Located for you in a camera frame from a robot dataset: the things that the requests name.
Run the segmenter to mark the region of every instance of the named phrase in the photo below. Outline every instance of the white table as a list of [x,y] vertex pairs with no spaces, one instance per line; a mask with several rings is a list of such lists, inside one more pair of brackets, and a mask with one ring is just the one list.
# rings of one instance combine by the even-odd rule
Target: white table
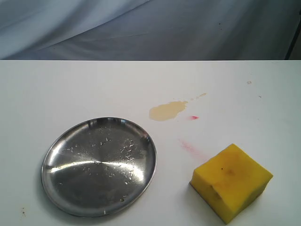
[[[175,100],[189,102],[175,119],[149,119],[152,107]],[[188,182],[194,168],[231,143],[274,177],[230,225],[300,223],[300,61],[0,61],[0,106],[1,225],[223,225]],[[41,162],[67,129],[105,116],[149,132],[158,154],[155,177],[116,215],[69,216],[44,195]]]

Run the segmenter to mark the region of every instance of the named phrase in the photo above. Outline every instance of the white cloth backdrop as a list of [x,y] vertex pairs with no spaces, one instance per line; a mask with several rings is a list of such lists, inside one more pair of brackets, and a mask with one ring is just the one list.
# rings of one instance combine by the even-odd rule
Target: white cloth backdrop
[[[0,57],[284,59],[300,21],[300,0],[147,1],[5,0]],[[13,2],[22,2],[21,13],[8,14]]]

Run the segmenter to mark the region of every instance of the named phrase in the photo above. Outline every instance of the stainless steel plate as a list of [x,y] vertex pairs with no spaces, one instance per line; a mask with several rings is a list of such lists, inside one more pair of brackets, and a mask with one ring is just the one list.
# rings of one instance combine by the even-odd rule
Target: stainless steel plate
[[42,165],[42,184],[50,200],[80,217],[99,217],[133,203],[156,168],[156,149],[148,133],[119,118],[83,122],[61,135]]

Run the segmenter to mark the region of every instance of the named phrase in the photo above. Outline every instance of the red stain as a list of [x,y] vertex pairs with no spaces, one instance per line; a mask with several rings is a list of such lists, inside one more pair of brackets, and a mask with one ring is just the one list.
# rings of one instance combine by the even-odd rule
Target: red stain
[[199,117],[194,116],[194,115],[189,117],[190,120],[196,120],[196,119],[198,119],[198,118],[199,118]]
[[199,158],[202,161],[206,161],[208,159],[204,154],[202,154],[198,149],[193,147],[188,142],[182,139],[179,139],[179,142],[181,143],[182,148],[185,149],[187,152],[189,152],[191,155]]

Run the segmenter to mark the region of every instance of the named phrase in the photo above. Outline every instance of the sponge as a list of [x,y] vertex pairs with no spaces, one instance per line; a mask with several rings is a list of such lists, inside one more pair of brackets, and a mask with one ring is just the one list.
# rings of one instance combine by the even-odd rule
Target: sponge
[[272,177],[231,144],[196,168],[190,184],[227,224],[263,192]]

